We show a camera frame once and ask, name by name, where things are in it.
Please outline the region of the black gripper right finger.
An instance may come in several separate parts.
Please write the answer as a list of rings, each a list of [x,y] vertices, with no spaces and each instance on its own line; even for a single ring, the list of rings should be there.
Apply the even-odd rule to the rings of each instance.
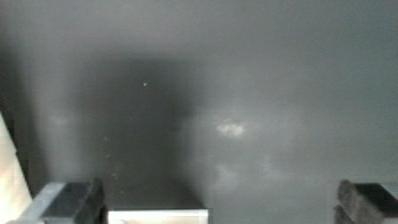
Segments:
[[[334,224],[398,224],[398,183],[339,182]]]

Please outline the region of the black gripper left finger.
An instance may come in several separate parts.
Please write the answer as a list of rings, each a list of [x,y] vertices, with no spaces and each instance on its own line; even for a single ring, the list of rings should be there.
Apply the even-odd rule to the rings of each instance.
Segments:
[[[108,224],[101,181],[50,182],[14,224]]]

